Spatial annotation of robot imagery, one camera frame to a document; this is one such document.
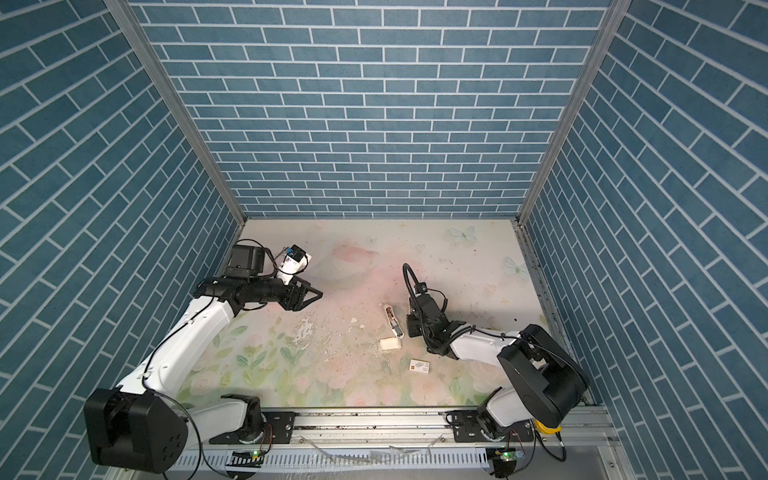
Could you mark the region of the pink stapler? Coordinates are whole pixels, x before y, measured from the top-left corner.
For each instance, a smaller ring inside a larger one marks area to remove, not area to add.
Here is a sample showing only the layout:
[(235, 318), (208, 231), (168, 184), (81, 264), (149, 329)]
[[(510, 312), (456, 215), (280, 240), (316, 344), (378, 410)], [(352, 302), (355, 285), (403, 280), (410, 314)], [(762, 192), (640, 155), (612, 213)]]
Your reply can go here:
[(400, 325), (399, 320), (397, 319), (394, 309), (391, 305), (385, 305), (384, 306), (384, 312), (385, 316), (387, 318), (387, 322), (396, 338), (402, 338), (404, 336), (404, 332), (402, 330), (402, 327)]

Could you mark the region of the white staple box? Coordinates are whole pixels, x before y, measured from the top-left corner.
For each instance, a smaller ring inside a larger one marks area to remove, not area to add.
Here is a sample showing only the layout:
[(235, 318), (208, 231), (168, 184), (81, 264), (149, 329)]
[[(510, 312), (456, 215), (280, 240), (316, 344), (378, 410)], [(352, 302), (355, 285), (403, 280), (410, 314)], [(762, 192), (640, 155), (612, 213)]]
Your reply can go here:
[(430, 372), (430, 363), (424, 360), (411, 359), (409, 361), (409, 370), (411, 372), (428, 374)]

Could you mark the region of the staple box tray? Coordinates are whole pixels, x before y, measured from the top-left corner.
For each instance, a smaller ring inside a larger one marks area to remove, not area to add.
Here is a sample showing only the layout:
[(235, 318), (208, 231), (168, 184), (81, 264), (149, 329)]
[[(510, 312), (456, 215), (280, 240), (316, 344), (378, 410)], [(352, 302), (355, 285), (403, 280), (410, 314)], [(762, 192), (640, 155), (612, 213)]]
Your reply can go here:
[(402, 348), (402, 340), (397, 337), (383, 338), (378, 341), (378, 347), (382, 352), (400, 350)]

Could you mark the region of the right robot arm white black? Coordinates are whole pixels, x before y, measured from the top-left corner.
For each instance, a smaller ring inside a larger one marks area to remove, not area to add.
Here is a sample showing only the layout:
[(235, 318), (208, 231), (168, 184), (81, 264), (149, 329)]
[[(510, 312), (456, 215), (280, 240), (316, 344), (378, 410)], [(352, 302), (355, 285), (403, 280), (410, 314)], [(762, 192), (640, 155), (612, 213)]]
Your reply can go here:
[(451, 321), (447, 306), (427, 292), (411, 294), (409, 306), (408, 334), (422, 337), (429, 353), (478, 361), (507, 376), (510, 385), (496, 388), (478, 408), (478, 423), (488, 434), (528, 420), (556, 428), (589, 388), (583, 369), (537, 324), (501, 332)]

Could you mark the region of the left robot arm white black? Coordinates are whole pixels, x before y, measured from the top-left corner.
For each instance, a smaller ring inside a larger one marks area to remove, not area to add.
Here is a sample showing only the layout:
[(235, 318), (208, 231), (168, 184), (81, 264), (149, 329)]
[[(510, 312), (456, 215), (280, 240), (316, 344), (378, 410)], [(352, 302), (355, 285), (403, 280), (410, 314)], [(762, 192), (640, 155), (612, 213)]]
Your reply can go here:
[(214, 338), (243, 311), (276, 303), (301, 311), (322, 298), (300, 278), (311, 255), (297, 245), (277, 261), (255, 240), (237, 243), (222, 275), (202, 280), (171, 331), (113, 388), (96, 389), (83, 413), (92, 461), (100, 466), (166, 473), (185, 449), (206, 463), (206, 441), (270, 445), (273, 430), (256, 396), (227, 394), (190, 410), (178, 399), (182, 384)]

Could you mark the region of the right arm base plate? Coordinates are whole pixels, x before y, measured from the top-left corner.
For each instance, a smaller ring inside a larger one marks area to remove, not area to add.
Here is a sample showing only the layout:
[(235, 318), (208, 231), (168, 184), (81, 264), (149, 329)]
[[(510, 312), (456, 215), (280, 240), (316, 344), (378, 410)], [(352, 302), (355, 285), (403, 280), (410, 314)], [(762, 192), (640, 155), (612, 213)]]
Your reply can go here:
[(479, 442), (532, 442), (534, 433), (529, 420), (497, 426), (485, 413), (477, 409), (451, 410), (444, 414), (444, 419), (450, 427), (454, 441), (457, 443)]

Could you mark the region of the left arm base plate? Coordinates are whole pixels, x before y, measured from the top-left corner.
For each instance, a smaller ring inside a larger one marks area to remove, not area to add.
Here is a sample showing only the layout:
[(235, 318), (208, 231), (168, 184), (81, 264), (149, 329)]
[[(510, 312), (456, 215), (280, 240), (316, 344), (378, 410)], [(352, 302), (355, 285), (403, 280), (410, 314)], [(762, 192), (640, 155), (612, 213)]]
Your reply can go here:
[(262, 412), (256, 427), (244, 426), (208, 440), (211, 445), (289, 444), (296, 414), (290, 411)]

